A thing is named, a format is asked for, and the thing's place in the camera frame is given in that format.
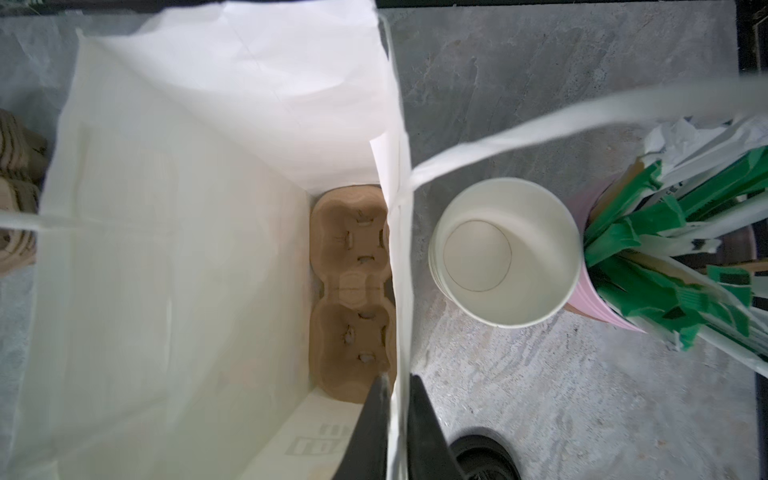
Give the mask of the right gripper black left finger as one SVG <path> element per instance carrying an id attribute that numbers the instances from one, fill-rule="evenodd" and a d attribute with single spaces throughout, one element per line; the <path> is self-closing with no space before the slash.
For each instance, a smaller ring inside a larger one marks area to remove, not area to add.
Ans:
<path id="1" fill-rule="evenodd" d="M 384 480 L 390 425 L 391 389 L 386 373 L 372 383 L 348 447 L 333 480 Z"/>

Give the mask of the white paper takeout bag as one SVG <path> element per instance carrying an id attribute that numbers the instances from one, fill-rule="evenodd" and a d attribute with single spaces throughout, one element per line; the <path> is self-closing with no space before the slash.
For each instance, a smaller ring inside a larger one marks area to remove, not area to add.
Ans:
<path id="1" fill-rule="evenodd" d="M 611 124 L 753 113 L 759 77 L 622 92 L 413 166 L 370 1 L 173 8 L 84 37 L 39 209 L 11 479 L 329 479 L 361 410 L 309 374 L 310 203 L 387 205 L 398 377 L 387 479 L 407 477 L 415 190 Z"/>

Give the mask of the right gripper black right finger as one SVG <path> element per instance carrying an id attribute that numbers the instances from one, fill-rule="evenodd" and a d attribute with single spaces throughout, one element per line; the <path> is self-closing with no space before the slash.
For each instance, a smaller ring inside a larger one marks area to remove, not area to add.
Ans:
<path id="1" fill-rule="evenodd" d="M 462 480 L 463 472 L 443 435 L 422 379 L 410 375 L 407 470 L 411 480 Z"/>

